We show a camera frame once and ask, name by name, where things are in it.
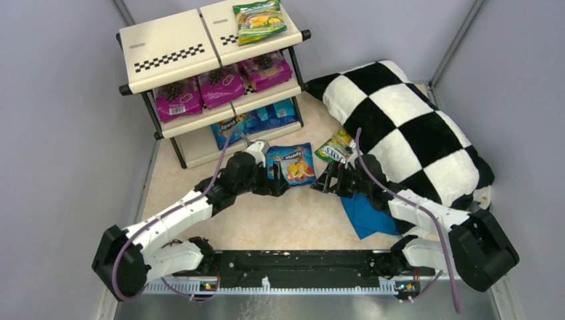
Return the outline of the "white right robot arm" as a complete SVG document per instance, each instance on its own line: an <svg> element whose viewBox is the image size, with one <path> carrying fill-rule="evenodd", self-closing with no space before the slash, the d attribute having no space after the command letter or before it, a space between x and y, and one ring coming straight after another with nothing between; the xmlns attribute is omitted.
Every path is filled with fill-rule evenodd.
<svg viewBox="0 0 565 320"><path fill-rule="evenodd" d="M445 271L485 292L519 264L517 250L491 212L445 207L383 177L376 158L363 155L354 163L331 161L310 187L339 197L364 195L373 208L390 215L402 235L390 249L397 271Z"/></svg>

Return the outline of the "blue Skittles candy bag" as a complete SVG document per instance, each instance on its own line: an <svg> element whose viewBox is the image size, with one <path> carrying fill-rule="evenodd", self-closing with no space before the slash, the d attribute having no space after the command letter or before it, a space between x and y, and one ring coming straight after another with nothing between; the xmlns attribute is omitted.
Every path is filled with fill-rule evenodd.
<svg viewBox="0 0 565 320"><path fill-rule="evenodd" d="M274 178L274 163L279 162L282 175L291 187L310 185L316 181L310 143L272 146L265 154L269 179Z"/></svg>

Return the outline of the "purple grape candy bag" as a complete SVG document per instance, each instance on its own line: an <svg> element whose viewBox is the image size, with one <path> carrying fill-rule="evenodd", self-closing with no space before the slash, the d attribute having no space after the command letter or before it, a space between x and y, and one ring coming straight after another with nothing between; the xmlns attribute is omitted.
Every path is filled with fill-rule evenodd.
<svg viewBox="0 0 565 320"><path fill-rule="evenodd" d="M197 76L207 109L220 107L245 95L245 84L237 64L226 65Z"/></svg>
<svg viewBox="0 0 565 320"><path fill-rule="evenodd" d="M292 69L280 51L239 61L238 66L256 92L280 85L292 78Z"/></svg>
<svg viewBox="0 0 565 320"><path fill-rule="evenodd" d="M189 77L156 89L155 105L163 123L203 112L204 101L196 77Z"/></svg>

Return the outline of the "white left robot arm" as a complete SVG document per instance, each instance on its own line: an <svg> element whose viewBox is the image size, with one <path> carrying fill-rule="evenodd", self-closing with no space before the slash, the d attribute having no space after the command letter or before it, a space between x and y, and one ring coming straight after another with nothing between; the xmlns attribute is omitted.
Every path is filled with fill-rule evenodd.
<svg viewBox="0 0 565 320"><path fill-rule="evenodd" d="M290 187L285 177L281 162L268 165L250 151L239 151L225 168L167 209L124 229L114 225L105 230L92 269L118 301L137 298L155 279L179 271L208 271L214 250L206 239L168 244L190 226L233 205L239 195L280 197Z"/></svg>

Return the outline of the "green Fox's candy bag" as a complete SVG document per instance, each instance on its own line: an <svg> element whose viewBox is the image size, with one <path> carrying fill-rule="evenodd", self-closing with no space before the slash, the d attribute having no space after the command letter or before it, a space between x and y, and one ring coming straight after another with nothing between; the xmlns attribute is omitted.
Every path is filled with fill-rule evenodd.
<svg viewBox="0 0 565 320"><path fill-rule="evenodd" d="M314 153L323 161L346 163L353 154L351 143L353 138L344 130L339 129L329 140L323 143Z"/></svg>

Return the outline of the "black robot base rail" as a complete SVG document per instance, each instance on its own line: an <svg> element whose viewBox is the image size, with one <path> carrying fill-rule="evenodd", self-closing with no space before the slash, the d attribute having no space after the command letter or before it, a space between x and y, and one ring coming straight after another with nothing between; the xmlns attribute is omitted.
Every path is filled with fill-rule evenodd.
<svg viewBox="0 0 565 320"><path fill-rule="evenodd" d="M264 278L275 289L378 287L397 276L433 276L429 267L410 267L388 250L224 250L205 267L178 271L175 277L219 279L222 289L259 287Z"/></svg>

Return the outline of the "green yellow candy bag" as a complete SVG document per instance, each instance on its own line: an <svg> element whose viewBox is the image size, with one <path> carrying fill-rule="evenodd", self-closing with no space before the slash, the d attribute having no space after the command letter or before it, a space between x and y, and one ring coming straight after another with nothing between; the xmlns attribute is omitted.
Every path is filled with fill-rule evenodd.
<svg viewBox="0 0 565 320"><path fill-rule="evenodd" d="M238 45L249 45L285 32L281 2L258 1L232 6L237 22Z"/></svg>

